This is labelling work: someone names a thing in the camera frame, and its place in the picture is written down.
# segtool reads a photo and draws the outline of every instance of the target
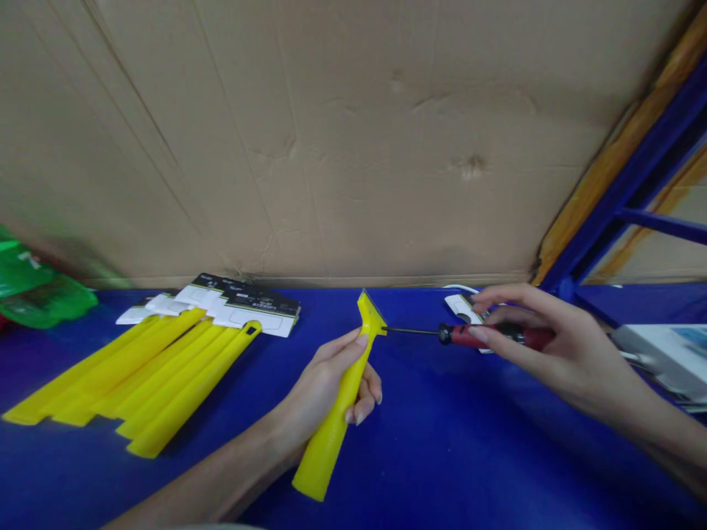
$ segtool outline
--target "yellow plastic scraper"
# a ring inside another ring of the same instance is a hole
[[[144,458],[155,458],[182,428],[245,348],[262,331],[260,322],[248,322],[231,342],[162,409],[162,412],[127,446]]]
[[[199,308],[184,311],[163,329],[140,341],[140,344],[133,344],[120,352],[119,356],[102,363],[81,381],[80,390],[94,398],[103,398],[205,316],[206,311]]]
[[[202,336],[188,347],[180,351],[174,358],[165,363],[162,368],[142,382],[133,392],[120,403],[115,410],[116,416],[129,420],[145,403],[162,387],[167,385],[175,375],[204,348],[215,341],[225,328],[213,325],[212,319],[206,320],[207,329]]]
[[[116,433],[128,439],[135,439],[164,410],[167,404],[194,379],[197,373],[207,367],[221,353],[239,332],[240,330],[235,328],[224,328],[216,340],[191,359],[164,386],[157,389],[155,394],[135,414],[116,429]]]
[[[358,305],[363,320],[361,334],[368,335],[368,346],[366,346],[361,358],[351,368],[346,370],[342,376],[339,397],[337,397],[337,401],[324,423],[319,426],[317,432],[309,440],[300,467],[297,469],[295,479],[292,481],[292,486],[297,491],[319,502],[324,501],[329,480],[334,471],[334,465],[337,463],[347,428],[344,414],[346,409],[356,401],[361,377],[363,377],[363,369],[368,362],[368,354],[373,345],[373,340],[378,335],[387,334],[386,331],[382,330],[386,325],[385,321],[376,310],[365,289],[359,296]]]
[[[152,316],[134,325],[117,339],[105,345],[83,361],[75,364],[73,367],[42,386],[28,398],[12,407],[2,415],[2,419],[21,425],[37,425],[41,420],[49,416],[50,413],[43,409],[51,401],[68,390],[92,368],[137,339],[142,333],[147,332],[157,321],[158,317]]]
[[[155,318],[157,319],[155,324],[151,325],[143,333],[140,333],[137,337],[117,350],[110,357],[113,358],[120,356],[126,348],[135,347],[135,345],[141,344],[147,340],[148,337],[157,333],[174,319],[174,317],[160,318],[157,316],[155,316]],[[80,387],[86,378],[91,377],[91,373],[94,370],[99,369],[100,365],[101,363],[98,363],[93,366],[86,374],[84,374],[83,377],[81,377],[81,379],[72,384],[66,391],[49,401],[42,408],[42,412],[52,416],[54,421],[67,423],[75,427],[83,427],[91,421],[91,418],[96,415],[91,410],[92,406],[96,403],[96,398],[81,392]]]
[[[189,330],[186,335],[181,337],[179,340],[174,341],[167,349],[157,355],[157,357],[145,364],[145,366],[143,366],[140,370],[133,373],[128,379],[120,383],[104,399],[100,400],[98,403],[95,403],[92,409],[102,416],[115,420],[118,417],[116,414],[116,408],[118,405],[123,403],[123,401],[125,401],[127,397],[141,384],[143,384],[143,382],[145,382],[152,374],[157,372],[165,364],[176,357],[181,351],[185,350],[189,345],[193,344],[210,327],[211,319],[199,322],[191,330]]]

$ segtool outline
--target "screwdriver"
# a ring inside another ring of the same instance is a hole
[[[440,324],[437,331],[415,330],[405,328],[381,328],[384,331],[397,331],[399,333],[420,333],[423,335],[437,335],[440,342],[444,345],[459,344],[475,348],[488,347],[485,343],[478,340],[474,335],[469,333],[469,328],[482,326],[484,328],[495,329],[502,333],[512,341],[518,342],[523,346],[528,346],[533,350],[542,351],[554,338],[555,332],[550,328],[524,328],[521,325],[512,322],[502,322],[495,325],[448,325]]]

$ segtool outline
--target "right hand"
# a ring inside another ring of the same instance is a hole
[[[557,336],[541,353],[493,329],[470,328],[499,356],[535,376],[585,414],[610,425],[626,426],[660,400],[586,311],[528,284],[488,287],[472,300],[478,314],[505,302],[524,307],[501,305],[486,324],[514,322],[555,331]]]

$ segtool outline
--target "black label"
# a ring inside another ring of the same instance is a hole
[[[216,290],[226,292],[226,290],[231,286],[234,286],[234,288],[239,288],[239,286],[245,286],[245,283],[239,282],[238,280],[231,280],[230,278],[221,278],[221,281],[216,286]]]
[[[210,275],[206,272],[202,272],[198,275],[191,284],[197,287],[206,287],[207,289],[215,289],[219,282],[222,280],[220,276]]]
[[[297,300],[284,297],[282,294],[269,289],[260,289],[249,285],[243,285],[243,287],[243,289],[238,291],[227,291],[228,301],[226,305],[279,313],[288,317],[296,317],[300,312],[300,303]]]

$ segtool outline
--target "blue metal bar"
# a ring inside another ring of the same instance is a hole
[[[684,82],[541,284],[556,292],[564,278],[579,285],[627,224],[622,208],[645,208],[704,142],[707,132],[707,55]]]
[[[641,225],[669,236],[687,239],[694,243],[707,244],[707,225],[682,221],[658,213],[624,208],[619,212],[619,219],[632,225]]]

